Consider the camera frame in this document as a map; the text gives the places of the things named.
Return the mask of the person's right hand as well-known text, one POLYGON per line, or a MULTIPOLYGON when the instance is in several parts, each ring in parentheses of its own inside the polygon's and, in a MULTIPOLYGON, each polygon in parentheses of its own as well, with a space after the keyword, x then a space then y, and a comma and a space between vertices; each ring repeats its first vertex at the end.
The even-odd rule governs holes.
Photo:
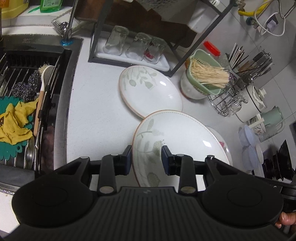
POLYGON ((283 225, 295 225, 296 223, 296 213, 285 213, 282 212, 278 218, 278 221, 275 223, 277 228, 281 228, 283 225))

